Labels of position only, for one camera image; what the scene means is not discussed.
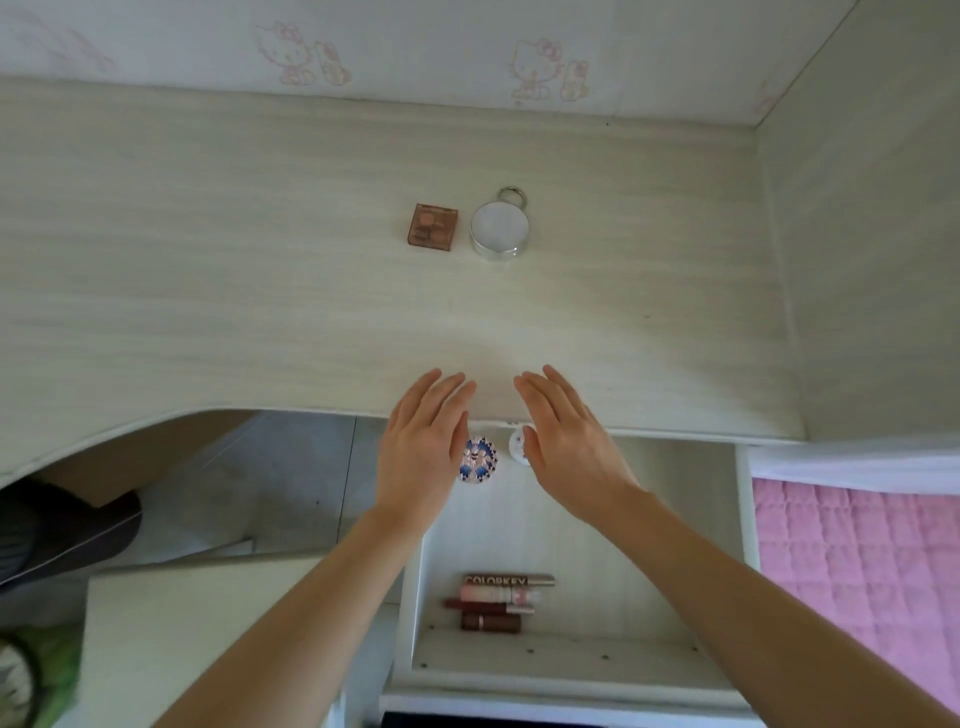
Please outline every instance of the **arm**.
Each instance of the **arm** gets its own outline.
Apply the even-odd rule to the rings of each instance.
[[[643,491],[611,437],[552,367],[515,386],[542,488],[623,551],[769,726],[960,726],[873,652],[701,538]]]
[[[476,385],[417,380],[380,444],[376,502],[329,556],[230,647],[155,728],[316,728],[373,615],[444,508]]]

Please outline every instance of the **metal ring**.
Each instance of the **metal ring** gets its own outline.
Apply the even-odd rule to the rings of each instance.
[[[515,194],[519,195],[520,204],[516,205],[516,203],[511,203],[510,200],[504,200],[503,199],[504,192],[514,192]],[[525,207],[527,207],[527,196],[523,194],[523,190],[520,189],[519,187],[500,187],[500,191],[496,193],[496,199],[503,200],[503,202],[510,203],[511,205],[516,205],[520,209],[524,209]]]

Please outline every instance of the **forearm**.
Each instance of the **forearm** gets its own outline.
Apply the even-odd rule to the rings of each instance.
[[[657,586],[771,728],[957,726],[866,647],[639,489],[594,525]]]
[[[376,508],[197,680],[156,728],[316,728],[420,532]]]

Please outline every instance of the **hand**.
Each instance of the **hand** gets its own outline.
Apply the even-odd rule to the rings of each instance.
[[[467,442],[476,382],[427,372],[396,403],[380,441],[374,509],[425,533],[444,510]]]
[[[621,493],[638,487],[636,478],[577,390],[553,367],[543,373],[514,377],[537,428],[523,428],[524,452],[543,490],[575,518],[596,525]]]

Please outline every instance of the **pink blanket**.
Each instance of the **pink blanket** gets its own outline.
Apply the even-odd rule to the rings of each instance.
[[[760,568],[960,713],[960,497],[754,479]]]

